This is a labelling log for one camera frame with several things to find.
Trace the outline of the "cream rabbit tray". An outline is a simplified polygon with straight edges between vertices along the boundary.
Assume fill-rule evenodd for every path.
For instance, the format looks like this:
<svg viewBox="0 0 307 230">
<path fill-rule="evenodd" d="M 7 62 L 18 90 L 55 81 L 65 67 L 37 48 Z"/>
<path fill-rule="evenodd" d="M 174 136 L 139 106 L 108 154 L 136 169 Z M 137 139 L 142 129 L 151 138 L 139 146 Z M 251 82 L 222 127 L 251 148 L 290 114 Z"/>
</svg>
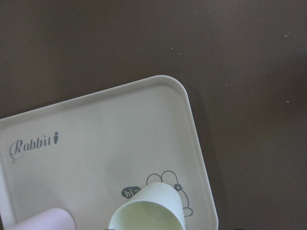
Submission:
<svg viewBox="0 0 307 230">
<path fill-rule="evenodd" d="M 104 230 L 147 184 L 177 189 L 188 230 L 218 217 L 188 94 L 158 75 L 0 121 L 4 228 L 62 208 L 79 230 Z"/>
</svg>

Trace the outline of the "pink cup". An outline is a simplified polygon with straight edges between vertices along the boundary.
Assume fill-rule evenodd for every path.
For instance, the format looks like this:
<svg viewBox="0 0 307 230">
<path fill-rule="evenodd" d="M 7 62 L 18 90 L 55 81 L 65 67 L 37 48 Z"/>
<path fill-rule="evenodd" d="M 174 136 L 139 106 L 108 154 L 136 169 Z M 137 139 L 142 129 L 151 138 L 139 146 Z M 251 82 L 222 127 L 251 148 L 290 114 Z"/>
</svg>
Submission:
<svg viewBox="0 0 307 230">
<path fill-rule="evenodd" d="M 71 215 L 61 208 L 51 208 L 21 221 L 8 230 L 75 230 Z"/>
</svg>

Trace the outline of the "pale yellow cup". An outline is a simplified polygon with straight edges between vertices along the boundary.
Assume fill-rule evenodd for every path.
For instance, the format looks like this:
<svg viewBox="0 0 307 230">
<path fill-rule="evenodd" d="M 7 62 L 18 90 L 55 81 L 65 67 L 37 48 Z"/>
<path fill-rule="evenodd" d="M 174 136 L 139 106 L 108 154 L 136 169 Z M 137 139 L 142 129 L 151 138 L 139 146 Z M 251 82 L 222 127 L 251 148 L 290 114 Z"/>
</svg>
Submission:
<svg viewBox="0 0 307 230">
<path fill-rule="evenodd" d="M 109 230 L 184 230 L 183 206 L 170 185 L 155 182 L 142 188 L 113 214 Z"/>
</svg>

